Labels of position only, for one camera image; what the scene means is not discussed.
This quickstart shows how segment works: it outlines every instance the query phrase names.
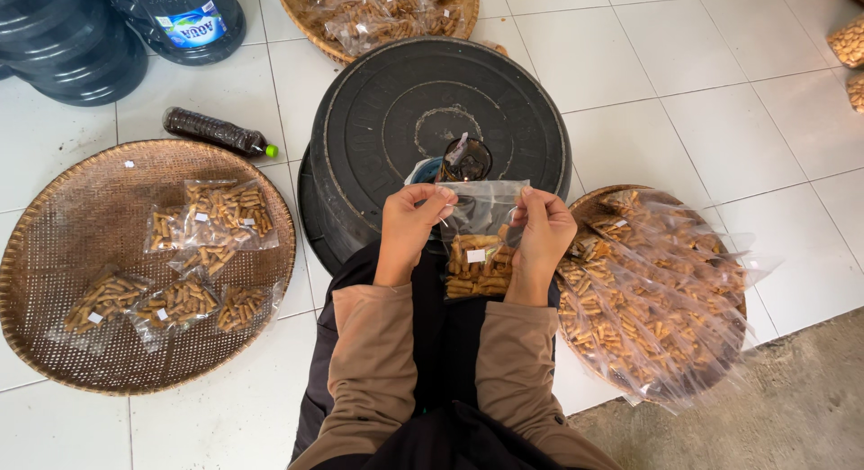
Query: black pants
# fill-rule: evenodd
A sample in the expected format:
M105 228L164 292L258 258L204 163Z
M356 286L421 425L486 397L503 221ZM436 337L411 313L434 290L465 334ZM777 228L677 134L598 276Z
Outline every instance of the black pants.
M372 284L379 249L380 242L375 242L354 253L330 283L324 309L318 319L318 338L309 367L306 394L300 405L292 462L318 438L324 417L333 410L333 398L327 389L330 357L339 339L333 313L333 291L355 284ZM451 401L462 401L477 408L474 369L480 348L481 327L486 318L486 302L502 299L479 297L445 304L441 273L446 263L445 256L424 250L420 263L411 274L414 362L417 366L413 416ZM552 283L549 299L557 301L554 287L555 283Z

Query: fingernail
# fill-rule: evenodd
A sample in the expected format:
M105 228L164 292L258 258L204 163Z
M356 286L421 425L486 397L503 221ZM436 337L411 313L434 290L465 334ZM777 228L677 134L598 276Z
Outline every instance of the fingernail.
M440 193L441 195L449 198L453 195L453 190L451 190L447 187L442 187L441 185L436 185L435 186L435 193Z

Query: black barrel lid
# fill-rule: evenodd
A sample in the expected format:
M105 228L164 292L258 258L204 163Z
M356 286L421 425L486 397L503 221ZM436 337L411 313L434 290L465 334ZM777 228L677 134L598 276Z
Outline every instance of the black barrel lid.
M567 194L567 131L543 87L484 45L416 37L355 60L321 101L310 153L323 206L369 240L362 232L380 233L384 200L416 163L464 132L489 147L489 179Z

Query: brown long-sleeve shirt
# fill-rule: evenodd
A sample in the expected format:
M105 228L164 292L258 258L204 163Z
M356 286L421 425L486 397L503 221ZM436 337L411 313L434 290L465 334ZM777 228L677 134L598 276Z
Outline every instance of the brown long-sleeve shirt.
M414 410L417 379L411 285L333 291L339 341L330 361L333 411L318 439L288 468L308 470L351 453L375 453ZM557 313L489 301L475 384L480 410L561 466L621 468L563 419L552 395Z

